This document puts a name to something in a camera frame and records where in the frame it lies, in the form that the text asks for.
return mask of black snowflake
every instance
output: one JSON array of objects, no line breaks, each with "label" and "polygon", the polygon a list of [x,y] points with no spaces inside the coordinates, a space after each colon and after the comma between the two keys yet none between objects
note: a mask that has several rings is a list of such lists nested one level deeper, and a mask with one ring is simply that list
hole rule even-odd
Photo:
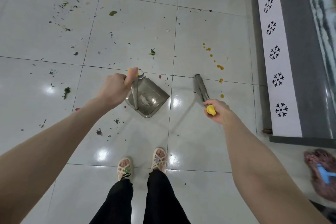
[{"label": "black snowflake", "polygon": [[275,87],[280,86],[283,83],[284,78],[285,77],[282,75],[282,73],[275,74],[275,76],[273,77],[274,80],[272,81],[273,85]]},{"label": "black snowflake", "polygon": [[275,31],[276,25],[277,23],[275,21],[272,21],[267,27],[267,34],[271,35]]},{"label": "black snowflake", "polygon": [[280,48],[279,46],[276,45],[274,48],[271,49],[271,53],[269,54],[269,57],[271,59],[275,59],[279,57],[279,54],[280,54]]},{"label": "black snowflake", "polygon": [[276,107],[279,108],[279,109],[275,108],[275,112],[278,115],[278,117],[286,116],[286,114],[288,112],[288,107],[284,103],[276,104]]},{"label": "black snowflake", "polygon": [[267,0],[264,8],[264,12],[268,12],[272,8],[273,0]]}]

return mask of black pants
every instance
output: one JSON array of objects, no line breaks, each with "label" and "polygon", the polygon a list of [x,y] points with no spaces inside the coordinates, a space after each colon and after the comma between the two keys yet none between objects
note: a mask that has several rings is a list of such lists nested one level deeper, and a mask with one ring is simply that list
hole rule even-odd
[{"label": "black pants", "polygon": [[[189,223],[167,176],[154,170],[147,182],[144,224]],[[110,189],[107,198],[90,224],[131,223],[133,187],[129,179],[121,179]]]}]

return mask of person's left hand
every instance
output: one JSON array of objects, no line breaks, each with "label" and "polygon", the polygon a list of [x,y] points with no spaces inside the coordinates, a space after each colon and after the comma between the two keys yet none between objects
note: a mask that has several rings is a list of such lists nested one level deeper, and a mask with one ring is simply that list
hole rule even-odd
[{"label": "person's left hand", "polygon": [[107,76],[97,98],[106,104],[108,110],[117,107],[126,99],[128,92],[131,90],[132,82],[137,75],[138,68],[135,67],[129,70],[127,76],[119,73]]}]

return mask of person's left arm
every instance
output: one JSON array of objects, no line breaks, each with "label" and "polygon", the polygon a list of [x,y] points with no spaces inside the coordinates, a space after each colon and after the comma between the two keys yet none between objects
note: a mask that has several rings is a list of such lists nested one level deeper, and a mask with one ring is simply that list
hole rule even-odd
[{"label": "person's left arm", "polygon": [[25,218],[93,125],[125,100],[137,72],[108,76],[98,96],[80,110],[0,156],[2,223]]}]

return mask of sandal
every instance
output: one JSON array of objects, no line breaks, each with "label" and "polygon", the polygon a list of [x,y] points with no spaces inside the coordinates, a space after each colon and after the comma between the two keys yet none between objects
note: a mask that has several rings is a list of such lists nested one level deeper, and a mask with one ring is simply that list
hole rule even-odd
[{"label": "sandal", "polygon": [[[158,150],[163,151],[165,155],[163,157],[158,156],[156,154]],[[166,163],[167,163],[166,151],[161,147],[156,148],[153,153],[152,167],[149,172],[151,173],[154,169],[159,169],[160,171],[164,172],[164,170],[166,169]]]},{"label": "sandal", "polygon": [[[121,167],[120,163],[123,162],[124,160],[128,160],[129,163],[128,165],[126,165],[125,167]],[[117,171],[118,171],[118,181],[120,181],[122,178],[128,178],[130,179],[130,181],[132,181],[132,174],[133,174],[133,163],[132,163],[132,159],[130,157],[125,157],[122,158],[119,162],[118,162],[118,167],[117,167]]]}]

